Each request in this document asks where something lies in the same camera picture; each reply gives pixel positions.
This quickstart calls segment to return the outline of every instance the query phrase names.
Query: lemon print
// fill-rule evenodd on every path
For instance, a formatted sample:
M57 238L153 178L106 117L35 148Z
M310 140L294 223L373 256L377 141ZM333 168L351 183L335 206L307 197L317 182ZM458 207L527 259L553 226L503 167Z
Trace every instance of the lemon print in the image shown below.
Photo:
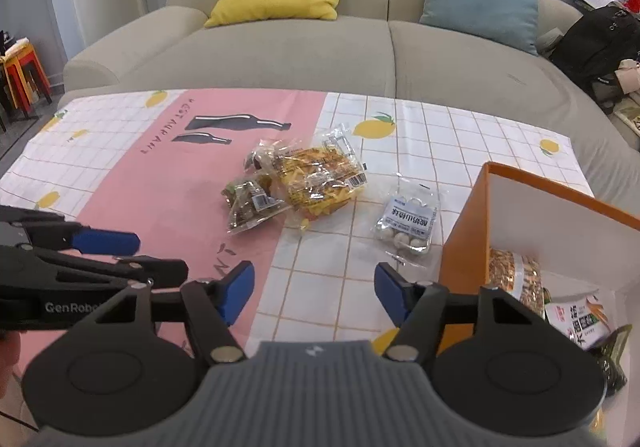
M47 122L44 127L40 130L40 132L45 132L48 131L49 129L51 129L54 125L56 125L60 120L62 120L62 118L66 115L66 109L57 112L55 115L53 115L53 118L51 120L49 120L49 122Z
M164 101L167 93L164 90L155 91L145 102L146 107L154 107Z
M389 330L388 332L383 333L382 335L380 335L379 337L371 341L373 350L376 352L377 355L382 355L382 353L386 351L386 348L388 348L389 344L391 344L391 341L394 338L396 338L396 335L398 335L398 332L399 332L398 328L393 328L392 330Z
M34 208L36 208L36 209L38 209L38 208L49 208L51 205L53 205L59 199L60 199L60 194L58 194L57 192L55 192L55 191L48 192L47 194L45 194L42 198L40 198L36 202L36 206Z
M391 115L381 112L380 116L374 116L375 120L360 122L353 130L353 136L362 136L370 140L385 138L396 130L396 122Z
M560 151L560 146L558 145L558 142L554 142L553 140L547 140L545 138L545 140L540 140L540 150L546 156L552 156L556 154L558 151Z
M89 131L87 131L86 129L81 129L81 130L79 130L79 131L76 131L75 133L73 133L73 134L71 135L71 138L69 138L67 141L68 141L68 142L73 141L73 140L75 140L76 138L80 138L82 135L87 134L88 132L89 132Z

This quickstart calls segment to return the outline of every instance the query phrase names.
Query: stool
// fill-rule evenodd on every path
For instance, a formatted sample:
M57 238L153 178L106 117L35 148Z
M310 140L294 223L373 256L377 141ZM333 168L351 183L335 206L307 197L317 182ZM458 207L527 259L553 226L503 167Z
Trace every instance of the stool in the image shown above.
M31 43L26 48L18 52L17 59L18 62L20 62L20 66L23 68L23 70L27 71L27 73L31 75L31 78L35 82L38 91L40 91L40 93L45 96L45 98L47 99L47 103L50 104L51 85L49 84L47 75L42 69L40 60L38 60L36 50L33 48Z
M25 116L28 118L28 113L31 110L31 98L28 93L27 80L24 77L24 72L31 76L31 80L36 89L43 94L47 103L51 104L51 86L47 75L44 74L40 60L36 54L33 45L30 42L24 40L26 44L23 44L20 49L12 52L9 49L9 55L4 58L4 70L9 80L9 87L14 98L14 106L21 107Z
M14 101L14 107L22 109L25 118L29 118L29 111L31 110L30 99L27 94L26 80L22 74L22 68L16 58L11 58L4 61L4 74L6 80L9 83L9 89L11 90L11 96Z

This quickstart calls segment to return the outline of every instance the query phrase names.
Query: snack bag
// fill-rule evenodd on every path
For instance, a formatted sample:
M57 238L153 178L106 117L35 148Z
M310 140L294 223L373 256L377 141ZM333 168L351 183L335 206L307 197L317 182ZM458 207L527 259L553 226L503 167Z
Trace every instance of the snack bag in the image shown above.
M545 318L544 292L538 262L526 255L491 249L489 281Z
M625 351L626 341L632 326L627 324L596 344L589 352L596 357L598 365L607 381L607 398L615 395L627 383L625 372L620 366L620 358Z
M382 216L373 228L374 235L398 253L424 255L429 252L439 210L436 191L419 180L399 175L398 189L389 193Z
M254 228L290 208L284 200L271 196L273 180L264 172L249 173L232 181L222 191L231 208L228 232L240 233Z
M611 332L609 319L595 295L564 303L549 303L545 305L545 312L549 324L583 350L599 343Z
M260 167L282 186L300 217L300 228L344 207L367 183L365 169L339 125L318 134L310 147L300 143L261 143Z

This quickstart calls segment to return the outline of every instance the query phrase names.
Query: cardboard box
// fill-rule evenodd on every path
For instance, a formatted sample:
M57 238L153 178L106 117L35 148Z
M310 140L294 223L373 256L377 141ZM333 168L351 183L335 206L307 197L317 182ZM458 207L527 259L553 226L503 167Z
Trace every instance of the cardboard box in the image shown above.
M610 445L640 436L640 220L590 196L519 169L486 163L442 250L440 283L477 293L490 249L530 255L554 300L592 293L612 329L633 324L621 365L628 384L606 400ZM446 348L472 334L447 326Z

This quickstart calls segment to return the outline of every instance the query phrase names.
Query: bag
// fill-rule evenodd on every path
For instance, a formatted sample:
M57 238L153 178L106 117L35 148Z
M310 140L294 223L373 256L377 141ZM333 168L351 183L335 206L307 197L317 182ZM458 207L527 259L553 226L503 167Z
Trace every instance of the bag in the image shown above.
M550 61L609 114L623 96L611 75L621 61L638 60L639 54L638 19L623 8L606 6L576 22L551 54ZM609 87L607 94L603 94L599 85Z

